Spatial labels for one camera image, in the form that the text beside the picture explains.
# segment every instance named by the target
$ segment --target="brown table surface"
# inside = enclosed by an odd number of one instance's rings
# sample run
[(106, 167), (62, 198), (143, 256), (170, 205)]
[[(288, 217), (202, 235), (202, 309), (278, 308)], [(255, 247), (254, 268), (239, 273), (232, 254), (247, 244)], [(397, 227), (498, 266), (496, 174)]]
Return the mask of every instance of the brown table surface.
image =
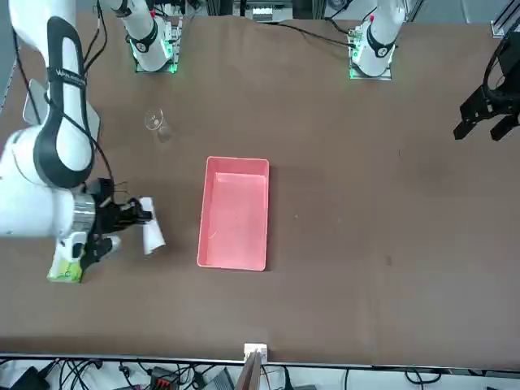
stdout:
[[(256, 341), (273, 361), (519, 368), (520, 134), (452, 135), (497, 44), (488, 26), (406, 25), (393, 81), (376, 82), (349, 80), (344, 48), (234, 17), (187, 24), (176, 75), (136, 75), (106, 21), (89, 101), (116, 181), (154, 198), (167, 247), (145, 258), (129, 229), (70, 285), (46, 280), (53, 240), (1, 240), (1, 350), (240, 359)], [(95, 19), (79, 25), (86, 45)], [(24, 95), (16, 74), (2, 144)], [(175, 130), (162, 147), (151, 106)], [(210, 155), (270, 161), (265, 272), (197, 266)]]

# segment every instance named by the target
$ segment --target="pink tray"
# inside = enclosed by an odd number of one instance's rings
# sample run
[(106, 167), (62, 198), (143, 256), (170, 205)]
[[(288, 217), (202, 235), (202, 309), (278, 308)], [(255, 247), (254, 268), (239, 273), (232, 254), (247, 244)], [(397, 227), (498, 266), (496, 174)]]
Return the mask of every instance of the pink tray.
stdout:
[(198, 265), (266, 268), (269, 162), (209, 157), (206, 165)]

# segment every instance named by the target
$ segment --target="glass cup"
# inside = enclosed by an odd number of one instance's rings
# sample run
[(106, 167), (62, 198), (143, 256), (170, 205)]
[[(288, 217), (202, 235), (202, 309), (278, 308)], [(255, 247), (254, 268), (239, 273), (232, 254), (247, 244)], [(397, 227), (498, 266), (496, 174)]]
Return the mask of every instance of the glass cup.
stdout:
[(150, 108), (146, 111), (145, 125), (161, 143), (170, 140), (173, 136), (173, 131), (160, 108)]

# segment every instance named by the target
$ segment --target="white robotic arm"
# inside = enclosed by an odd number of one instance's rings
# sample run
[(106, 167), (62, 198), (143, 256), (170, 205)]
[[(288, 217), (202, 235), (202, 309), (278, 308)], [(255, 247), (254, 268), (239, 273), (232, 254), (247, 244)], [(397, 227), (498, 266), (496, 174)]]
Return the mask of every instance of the white robotic arm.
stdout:
[(145, 71), (156, 72), (173, 56), (165, 42), (171, 26), (163, 18), (152, 18), (145, 0), (104, 0), (128, 32), (137, 62)]
[(76, 2), (11, 0), (9, 8), (14, 30), (45, 60), (49, 109), (41, 123), (15, 132), (3, 150), (0, 236), (56, 237), (57, 253), (86, 268), (119, 243), (105, 234), (153, 216), (136, 199), (116, 204), (113, 180), (78, 189), (90, 176), (97, 143), (87, 116)]
[(361, 26), (361, 43), (352, 60), (362, 73), (377, 77), (387, 70), (404, 21), (403, 0), (378, 1), (370, 19)]

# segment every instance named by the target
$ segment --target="clear plastic cup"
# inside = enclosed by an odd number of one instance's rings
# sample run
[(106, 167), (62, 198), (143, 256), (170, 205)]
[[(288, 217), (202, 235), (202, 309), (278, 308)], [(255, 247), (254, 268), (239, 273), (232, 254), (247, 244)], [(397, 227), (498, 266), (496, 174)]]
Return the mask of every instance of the clear plastic cup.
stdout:
[(160, 108), (150, 108), (146, 111), (145, 125), (161, 143), (169, 141), (173, 136), (173, 131)]

